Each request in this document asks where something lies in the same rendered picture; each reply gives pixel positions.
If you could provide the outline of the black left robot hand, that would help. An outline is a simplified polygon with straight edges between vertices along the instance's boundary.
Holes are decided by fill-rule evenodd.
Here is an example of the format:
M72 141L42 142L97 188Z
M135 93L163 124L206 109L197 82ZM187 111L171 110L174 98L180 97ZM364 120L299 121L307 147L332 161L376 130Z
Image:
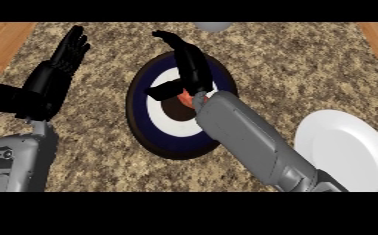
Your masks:
M50 59L36 65L20 88L0 84L0 112L33 121L48 121L57 114L90 49L82 31L81 26L72 26Z

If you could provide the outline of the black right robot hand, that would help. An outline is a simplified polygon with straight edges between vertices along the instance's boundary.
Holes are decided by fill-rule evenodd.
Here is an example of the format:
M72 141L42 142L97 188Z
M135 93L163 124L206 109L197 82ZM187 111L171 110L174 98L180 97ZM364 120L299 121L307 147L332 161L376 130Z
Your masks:
M174 50L174 60L180 78L150 87L144 93L163 101L187 91L190 96L199 92L212 91L212 75L200 49L187 43L174 33L156 30L153 37L159 37Z

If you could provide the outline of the orange sweet potato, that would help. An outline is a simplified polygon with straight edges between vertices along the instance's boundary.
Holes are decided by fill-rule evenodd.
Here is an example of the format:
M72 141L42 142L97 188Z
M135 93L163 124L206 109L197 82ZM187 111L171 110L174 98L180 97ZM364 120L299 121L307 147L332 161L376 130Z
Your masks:
M188 95L187 91L183 91L183 93L177 95L177 98L186 107L193 108L193 104L191 104L193 97Z

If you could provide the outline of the blue and white ringed plate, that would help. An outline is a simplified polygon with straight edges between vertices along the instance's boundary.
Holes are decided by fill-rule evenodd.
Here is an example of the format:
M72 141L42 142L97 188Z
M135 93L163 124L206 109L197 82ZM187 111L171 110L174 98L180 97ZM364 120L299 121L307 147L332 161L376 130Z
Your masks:
M196 124L194 110L178 97L156 101L146 93L178 78L174 53L156 56L140 68L131 80L125 97L125 118L131 134L141 146L157 156L186 160L211 152L219 143Z

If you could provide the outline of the plain white plate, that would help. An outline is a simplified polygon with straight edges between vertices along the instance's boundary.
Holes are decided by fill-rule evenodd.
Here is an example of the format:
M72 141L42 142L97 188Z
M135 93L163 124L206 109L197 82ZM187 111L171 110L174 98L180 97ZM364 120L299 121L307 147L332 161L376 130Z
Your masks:
M293 149L351 192L378 192L378 131L351 114L318 110L299 122Z

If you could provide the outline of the pale grey round object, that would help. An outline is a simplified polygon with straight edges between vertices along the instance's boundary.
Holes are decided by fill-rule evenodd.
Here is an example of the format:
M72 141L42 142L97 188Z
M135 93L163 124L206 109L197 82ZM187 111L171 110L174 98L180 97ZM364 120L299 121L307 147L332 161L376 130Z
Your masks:
M230 27L230 22L194 22L194 26L206 32L219 32Z

